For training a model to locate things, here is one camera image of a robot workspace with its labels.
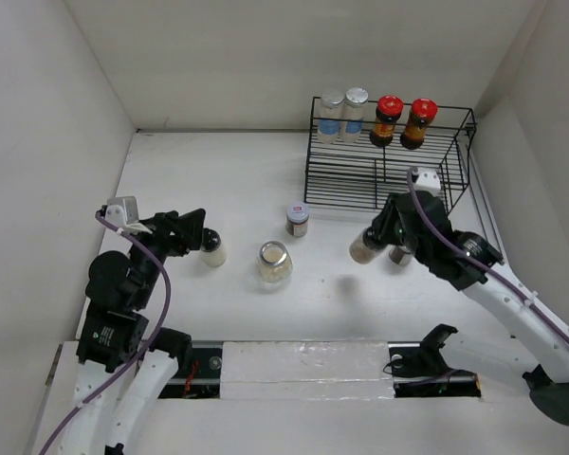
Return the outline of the black cap beige bottle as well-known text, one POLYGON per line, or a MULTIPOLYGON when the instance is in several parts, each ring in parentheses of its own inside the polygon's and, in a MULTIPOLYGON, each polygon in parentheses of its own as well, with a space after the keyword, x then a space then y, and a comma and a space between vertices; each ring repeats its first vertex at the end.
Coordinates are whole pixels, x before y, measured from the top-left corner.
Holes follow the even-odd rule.
POLYGON ((374 230, 367 227, 350 244, 349 254, 358 264, 368 264, 378 257, 385 247, 376 237, 374 230))

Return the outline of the red lid sauce jar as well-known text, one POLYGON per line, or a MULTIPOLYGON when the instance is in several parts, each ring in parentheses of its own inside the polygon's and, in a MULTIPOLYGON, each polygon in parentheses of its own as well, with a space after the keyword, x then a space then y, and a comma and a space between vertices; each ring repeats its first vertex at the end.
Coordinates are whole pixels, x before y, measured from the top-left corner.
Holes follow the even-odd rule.
POLYGON ((408 150, 416 150, 424 142, 426 132, 438 113, 437 104, 427 98, 412 102, 407 123, 400 135, 400 144, 408 150))
POLYGON ((386 147, 392 142, 403 109, 404 103, 397 96, 387 95, 377 101, 376 119, 369 135, 374 146, 386 147))

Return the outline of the silver lid spice shaker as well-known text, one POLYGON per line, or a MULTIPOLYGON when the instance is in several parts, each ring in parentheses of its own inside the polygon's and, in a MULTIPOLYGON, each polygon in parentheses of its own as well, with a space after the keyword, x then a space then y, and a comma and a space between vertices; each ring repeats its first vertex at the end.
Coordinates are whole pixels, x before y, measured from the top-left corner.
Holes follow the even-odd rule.
POLYGON ((318 121, 318 140, 333 143, 340 130, 344 94, 338 89, 326 89, 321 93, 318 121))

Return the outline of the black cap white bottle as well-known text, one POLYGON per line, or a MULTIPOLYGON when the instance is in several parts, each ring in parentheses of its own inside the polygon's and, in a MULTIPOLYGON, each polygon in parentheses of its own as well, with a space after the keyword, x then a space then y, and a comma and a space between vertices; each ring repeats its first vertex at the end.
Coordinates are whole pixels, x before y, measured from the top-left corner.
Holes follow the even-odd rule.
POLYGON ((203 228, 203 239, 200 249, 202 262, 209 267, 219 267, 227 260, 227 251, 219 233, 213 229, 203 228))

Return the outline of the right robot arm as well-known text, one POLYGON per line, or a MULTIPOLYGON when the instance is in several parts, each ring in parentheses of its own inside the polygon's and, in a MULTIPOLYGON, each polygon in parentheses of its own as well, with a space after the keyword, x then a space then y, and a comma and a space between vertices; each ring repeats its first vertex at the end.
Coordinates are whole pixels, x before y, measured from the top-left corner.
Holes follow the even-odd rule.
POLYGON ((526 392, 546 417, 569 427, 569 325, 530 292, 485 238, 451 226, 442 201, 427 191, 393 193, 361 234, 373 254, 388 246, 411 254, 437 279, 478 303, 521 344, 507 353, 472 344, 441 323, 409 357, 393 364, 402 377, 443 376, 453 359, 526 392))

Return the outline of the glass jar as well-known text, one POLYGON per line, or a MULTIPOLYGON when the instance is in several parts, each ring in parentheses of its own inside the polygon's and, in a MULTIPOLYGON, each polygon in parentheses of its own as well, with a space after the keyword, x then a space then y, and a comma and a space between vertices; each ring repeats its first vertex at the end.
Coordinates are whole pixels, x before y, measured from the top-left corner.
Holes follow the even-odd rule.
POLYGON ((293 262, 286 246, 278 241, 261 245, 257 257, 261 286, 266 292, 276 292, 287 286, 293 272, 293 262))

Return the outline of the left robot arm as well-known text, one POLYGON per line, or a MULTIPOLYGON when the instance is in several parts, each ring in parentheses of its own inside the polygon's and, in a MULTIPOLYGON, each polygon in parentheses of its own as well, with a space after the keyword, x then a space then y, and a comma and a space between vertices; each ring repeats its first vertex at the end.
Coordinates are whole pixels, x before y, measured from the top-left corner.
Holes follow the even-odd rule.
POLYGON ((201 248, 205 217, 195 209, 139 219, 133 198, 111 199, 96 212, 131 247, 103 252, 89 266, 72 409, 41 453, 131 453, 164 387, 190 369, 190 336, 164 325, 172 298, 165 262, 201 248))

